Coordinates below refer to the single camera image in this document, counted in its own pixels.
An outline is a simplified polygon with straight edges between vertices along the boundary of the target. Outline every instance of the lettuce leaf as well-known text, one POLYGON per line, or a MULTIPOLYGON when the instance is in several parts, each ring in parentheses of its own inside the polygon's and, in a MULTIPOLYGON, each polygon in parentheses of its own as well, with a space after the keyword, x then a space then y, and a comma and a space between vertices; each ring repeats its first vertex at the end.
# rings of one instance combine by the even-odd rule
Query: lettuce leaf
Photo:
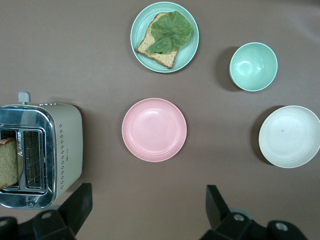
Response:
POLYGON ((146 52, 167 54, 179 50, 190 40, 191 33, 190 22, 180 12, 168 12, 152 24, 151 35, 155 43, 146 52))

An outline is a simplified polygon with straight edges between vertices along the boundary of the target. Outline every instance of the green plate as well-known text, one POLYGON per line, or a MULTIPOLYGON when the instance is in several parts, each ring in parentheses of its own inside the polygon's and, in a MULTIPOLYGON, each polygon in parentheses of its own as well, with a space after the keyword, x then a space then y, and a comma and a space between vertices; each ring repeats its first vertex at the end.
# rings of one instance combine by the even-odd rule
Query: green plate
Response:
POLYGON ((143 66, 158 73, 172 73, 185 67, 196 54, 199 45, 199 30, 194 17, 188 10, 176 3, 161 1, 147 6, 138 14, 131 28, 130 41, 135 57, 143 66), (156 61, 137 53, 136 49, 144 39, 147 28, 155 16, 158 13, 174 11, 180 12, 190 22, 192 34, 189 42, 179 50, 172 69, 168 69, 156 61))

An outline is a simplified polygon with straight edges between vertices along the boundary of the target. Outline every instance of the table surface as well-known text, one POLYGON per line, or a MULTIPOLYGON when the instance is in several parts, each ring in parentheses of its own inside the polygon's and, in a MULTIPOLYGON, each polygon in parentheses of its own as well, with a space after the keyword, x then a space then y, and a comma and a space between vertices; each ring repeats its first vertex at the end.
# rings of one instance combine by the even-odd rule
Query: table surface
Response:
MULTIPOLYGON (((170 74, 153 72, 133 54, 132 24, 152 0, 0 1, 0 104, 71 103, 83 117, 83 171, 57 200, 92 183, 93 210, 77 239, 197 240, 210 228, 206 185, 262 226, 295 224, 320 235, 320 154, 291 169, 263 157, 266 117, 298 105, 320 116, 320 4, 317 0, 178 0, 195 18, 200 41, 192 61, 170 74), (274 82, 239 89, 229 62, 240 46, 261 42, 278 59, 274 82), (126 112, 146 98, 174 103, 187 123, 181 151, 152 163, 122 139, 126 112)), ((38 210, 0 206, 22 223, 38 210)))

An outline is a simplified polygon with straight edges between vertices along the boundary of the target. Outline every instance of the mint green bowl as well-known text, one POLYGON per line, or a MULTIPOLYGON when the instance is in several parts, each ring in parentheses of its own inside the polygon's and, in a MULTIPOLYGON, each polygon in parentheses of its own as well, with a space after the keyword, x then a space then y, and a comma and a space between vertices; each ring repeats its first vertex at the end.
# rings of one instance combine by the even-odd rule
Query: mint green bowl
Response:
POLYGON ((255 92, 268 87, 277 75, 278 61, 274 51, 260 42, 241 46, 232 56, 229 73, 239 88, 255 92))

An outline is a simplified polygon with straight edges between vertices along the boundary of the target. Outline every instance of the white plate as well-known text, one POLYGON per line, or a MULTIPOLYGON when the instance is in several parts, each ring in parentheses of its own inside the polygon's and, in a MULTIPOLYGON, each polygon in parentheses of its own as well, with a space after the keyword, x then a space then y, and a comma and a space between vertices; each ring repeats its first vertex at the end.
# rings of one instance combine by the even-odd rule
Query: white plate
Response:
POLYGON ((320 121, 302 106, 285 106, 270 114, 259 132, 264 157, 281 168, 309 162, 320 149, 320 121))

